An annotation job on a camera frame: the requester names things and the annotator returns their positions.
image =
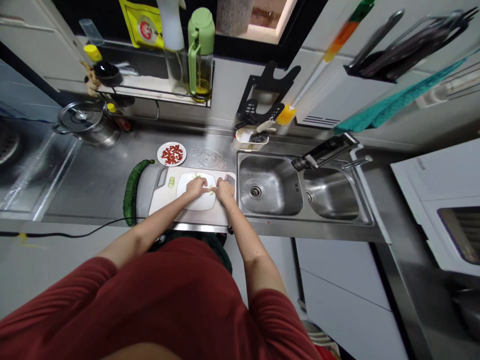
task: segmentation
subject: pot handle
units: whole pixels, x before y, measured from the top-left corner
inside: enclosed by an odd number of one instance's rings
[[[60,124],[57,123],[57,124],[53,125],[53,126],[51,127],[51,129],[52,129],[55,133],[60,134],[60,135],[69,134],[69,133],[70,133],[70,131],[68,131],[68,130],[65,130],[65,131],[59,130],[59,126],[60,126]]]

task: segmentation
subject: red shirt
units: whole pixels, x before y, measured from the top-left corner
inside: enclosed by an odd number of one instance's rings
[[[0,322],[0,359],[100,359],[137,343],[189,359],[320,359],[290,300],[244,305],[205,243],[179,238],[117,270],[94,257]]]

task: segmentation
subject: yellow cap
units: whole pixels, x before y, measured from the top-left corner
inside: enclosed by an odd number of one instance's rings
[[[95,45],[85,45],[83,50],[85,50],[86,54],[93,62],[96,63],[102,60],[102,54],[100,54],[100,51]]]
[[[111,113],[116,113],[117,112],[117,108],[115,107],[114,104],[112,103],[109,103],[106,105],[106,108],[108,109],[109,112]]]

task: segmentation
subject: sink drain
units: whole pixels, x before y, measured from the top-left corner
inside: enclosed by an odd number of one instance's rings
[[[308,197],[308,202],[311,204],[314,202],[315,197],[310,190],[305,190],[306,196]]]
[[[252,184],[248,188],[248,194],[253,199],[261,199],[264,196],[264,188],[258,184]]]

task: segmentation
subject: red chopped pepper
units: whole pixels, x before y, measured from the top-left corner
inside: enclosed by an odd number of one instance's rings
[[[165,164],[178,164],[184,158],[184,152],[180,148],[180,145],[170,145],[163,150],[161,158],[165,159]]]

